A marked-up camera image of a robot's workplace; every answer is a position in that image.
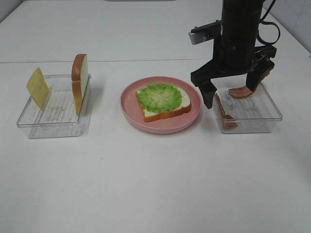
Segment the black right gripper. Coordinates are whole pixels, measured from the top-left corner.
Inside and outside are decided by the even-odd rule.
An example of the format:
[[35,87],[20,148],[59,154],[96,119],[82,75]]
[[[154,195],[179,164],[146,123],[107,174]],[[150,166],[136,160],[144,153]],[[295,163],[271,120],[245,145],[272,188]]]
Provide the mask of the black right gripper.
[[226,48],[220,36],[213,41],[212,59],[191,73],[191,81],[195,86],[199,86],[208,109],[212,108],[216,92],[211,79],[246,74],[246,87],[255,91],[274,68],[275,64],[271,59],[276,55],[276,48],[271,45],[255,47],[246,43],[241,46],[229,45]]

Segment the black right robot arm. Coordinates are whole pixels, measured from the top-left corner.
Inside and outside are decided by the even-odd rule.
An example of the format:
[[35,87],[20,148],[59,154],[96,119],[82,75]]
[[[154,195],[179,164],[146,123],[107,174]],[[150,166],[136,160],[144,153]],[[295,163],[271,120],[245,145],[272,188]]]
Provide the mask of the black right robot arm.
[[212,59],[190,75],[208,109],[217,90],[211,79],[246,74],[245,86],[230,91],[235,98],[246,98],[274,68],[270,59],[276,48],[259,35],[259,24],[267,24],[262,7],[261,0],[224,0],[221,20],[189,32],[193,45],[213,40]]

